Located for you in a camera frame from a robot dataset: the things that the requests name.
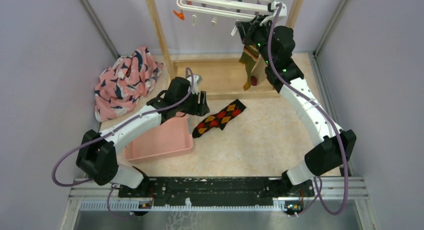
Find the green striped sock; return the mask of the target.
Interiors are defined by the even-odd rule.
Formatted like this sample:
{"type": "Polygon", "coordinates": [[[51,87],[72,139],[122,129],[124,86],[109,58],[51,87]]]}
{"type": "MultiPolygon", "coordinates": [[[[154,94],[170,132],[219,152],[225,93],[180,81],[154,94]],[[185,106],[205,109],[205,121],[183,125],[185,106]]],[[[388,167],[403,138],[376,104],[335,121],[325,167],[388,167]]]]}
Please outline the green striped sock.
{"type": "Polygon", "coordinates": [[[246,72],[246,82],[243,85],[243,90],[247,91],[251,86],[258,85],[258,73],[255,73],[259,62],[260,53],[255,46],[244,45],[243,52],[239,62],[244,65],[246,72]]]}

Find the argyle patterned sock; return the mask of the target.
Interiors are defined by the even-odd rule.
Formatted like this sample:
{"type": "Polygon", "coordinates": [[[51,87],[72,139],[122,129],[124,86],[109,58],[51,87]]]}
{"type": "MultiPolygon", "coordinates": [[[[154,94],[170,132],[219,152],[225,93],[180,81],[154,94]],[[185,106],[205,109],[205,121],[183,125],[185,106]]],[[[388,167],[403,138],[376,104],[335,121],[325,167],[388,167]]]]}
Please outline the argyle patterned sock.
{"type": "Polygon", "coordinates": [[[199,138],[213,128],[224,130],[226,125],[238,115],[240,115],[247,107],[236,99],[221,109],[218,113],[207,116],[192,131],[193,138],[199,138]]]}

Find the wooden hanger stand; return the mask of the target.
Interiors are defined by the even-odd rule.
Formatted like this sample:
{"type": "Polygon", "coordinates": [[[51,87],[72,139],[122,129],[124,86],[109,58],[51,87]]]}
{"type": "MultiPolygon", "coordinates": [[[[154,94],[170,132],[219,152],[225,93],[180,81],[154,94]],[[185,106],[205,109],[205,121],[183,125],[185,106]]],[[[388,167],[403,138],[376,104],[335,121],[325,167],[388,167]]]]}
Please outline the wooden hanger stand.
{"type": "MultiPolygon", "coordinates": [[[[145,0],[145,2],[156,31],[170,80],[182,76],[184,67],[191,67],[196,74],[202,76],[199,88],[207,92],[207,98],[210,100],[259,99],[279,95],[267,79],[258,86],[251,86],[247,91],[243,90],[247,74],[245,66],[239,62],[241,56],[213,56],[211,54],[196,56],[170,55],[156,2],[155,0],[145,0]]],[[[293,24],[302,2],[303,0],[294,0],[294,8],[287,11],[287,17],[278,22],[272,21],[272,26],[285,26],[293,29],[293,24]]]]}

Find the white plastic clip hanger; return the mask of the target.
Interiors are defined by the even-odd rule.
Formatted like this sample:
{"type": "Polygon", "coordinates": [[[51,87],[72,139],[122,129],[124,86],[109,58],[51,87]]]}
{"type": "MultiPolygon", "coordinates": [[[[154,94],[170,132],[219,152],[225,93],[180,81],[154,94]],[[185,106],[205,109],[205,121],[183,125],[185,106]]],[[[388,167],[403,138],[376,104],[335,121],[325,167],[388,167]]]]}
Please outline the white plastic clip hanger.
{"type": "Polygon", "coordinates": [[[266,13],[272,1],[275,0],[176,0],[176,5],[183,11],[250,22],[266,13]]]}

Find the beige purple sock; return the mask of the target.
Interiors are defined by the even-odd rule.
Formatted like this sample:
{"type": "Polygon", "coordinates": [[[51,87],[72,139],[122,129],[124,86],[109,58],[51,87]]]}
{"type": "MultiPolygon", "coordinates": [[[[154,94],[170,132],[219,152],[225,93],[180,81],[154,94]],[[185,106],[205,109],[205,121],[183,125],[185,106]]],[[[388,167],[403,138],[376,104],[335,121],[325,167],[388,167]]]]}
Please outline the beige purple sock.
{"type": "Polygon", "coordinates": [[[264,59],[259,59],[256,64],[254,65],[251,74],[250,74],[250,85],[251,86],[258,86],[260,85],[264,80],[267,79],[266,75],[266,69],[267,64],[264,61],[264,59]]]}

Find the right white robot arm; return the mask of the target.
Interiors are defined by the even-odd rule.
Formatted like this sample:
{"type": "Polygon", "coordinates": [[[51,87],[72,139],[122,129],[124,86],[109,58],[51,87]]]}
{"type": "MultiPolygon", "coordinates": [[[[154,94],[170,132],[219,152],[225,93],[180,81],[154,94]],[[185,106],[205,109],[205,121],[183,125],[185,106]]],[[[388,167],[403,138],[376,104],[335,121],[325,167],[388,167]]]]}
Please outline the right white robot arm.
{"type": "Polygon", "coordinates": [[[242,43],[257,49],[264,59],[267,80],[292,105],[313,144],[313,149],[299,164],[282,173],[282,191],[294,196],[302,183],[338,166],[346,166],[357,137],[352,130],[343,130],[335,123],[311,92],[303,72],[292,58],[295,47],[293,29],[273,27],[271,21],[261,25],[260,21],[256,18],[250,22],[237,22],[235,27],[242,43]]]}

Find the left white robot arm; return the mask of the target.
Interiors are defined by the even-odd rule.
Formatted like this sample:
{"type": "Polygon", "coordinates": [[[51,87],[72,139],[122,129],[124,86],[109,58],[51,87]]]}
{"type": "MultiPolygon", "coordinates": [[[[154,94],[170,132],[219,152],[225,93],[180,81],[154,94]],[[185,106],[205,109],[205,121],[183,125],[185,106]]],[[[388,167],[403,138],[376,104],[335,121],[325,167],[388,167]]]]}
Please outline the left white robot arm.
{"type": "Polygon", "coordinates": [[[104,131],[87,131],[78,149],[76,165],[97,185],[115,183],[130,187],[138,197],[150,190],[146,175],[135,167],[118,164],[118,153],[147,131],[175,118],[178,113],[204,116],[209,113],[206,92],[198,89],[201,75],[172,79],[168,89],[150,99],[129,119],[104,131]]]}

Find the pink plastic basket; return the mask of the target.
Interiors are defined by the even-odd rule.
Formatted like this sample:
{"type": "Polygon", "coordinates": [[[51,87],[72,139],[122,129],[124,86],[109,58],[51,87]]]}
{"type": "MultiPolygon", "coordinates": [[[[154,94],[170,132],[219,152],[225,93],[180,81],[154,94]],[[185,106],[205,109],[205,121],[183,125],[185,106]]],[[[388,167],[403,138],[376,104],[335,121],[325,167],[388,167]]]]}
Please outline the pink plastic basket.
{"type": "Polygon", "coordinates": [[[142,134],[123,152],[124,159],[132,164],[190,154],[193,151],[190,117],[177,113],[164,124],[142,134]]]}

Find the pink patterned cloth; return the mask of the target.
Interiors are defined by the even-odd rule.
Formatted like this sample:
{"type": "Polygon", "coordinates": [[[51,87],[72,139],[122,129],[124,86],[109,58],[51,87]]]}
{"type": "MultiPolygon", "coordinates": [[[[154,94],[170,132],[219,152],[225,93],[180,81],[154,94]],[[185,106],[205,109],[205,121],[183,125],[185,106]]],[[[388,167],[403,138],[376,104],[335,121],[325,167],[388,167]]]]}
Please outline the pink patterned cloth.
{"type": "Polygon", "coordinates": [[[105,122],[133,111],[140,98],[153,91],[163,67],[147,47],[119,57],[100,74],[94,87],[96,120],[105,122]]]}

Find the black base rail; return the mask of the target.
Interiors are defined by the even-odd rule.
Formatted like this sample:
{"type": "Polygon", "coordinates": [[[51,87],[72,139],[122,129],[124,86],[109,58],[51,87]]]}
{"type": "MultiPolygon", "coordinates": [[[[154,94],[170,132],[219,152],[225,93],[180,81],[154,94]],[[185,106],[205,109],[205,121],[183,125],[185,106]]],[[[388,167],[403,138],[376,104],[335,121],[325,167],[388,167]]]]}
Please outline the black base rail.
{"type": "Polygon", "coordinates": [[[312,181],[285,188],[279,177],[156,177],[138,188],[119,186],[117,198],[84,200],[81,210],[129,211],[282,211],[299,213],[314,198],[312,181]]]}

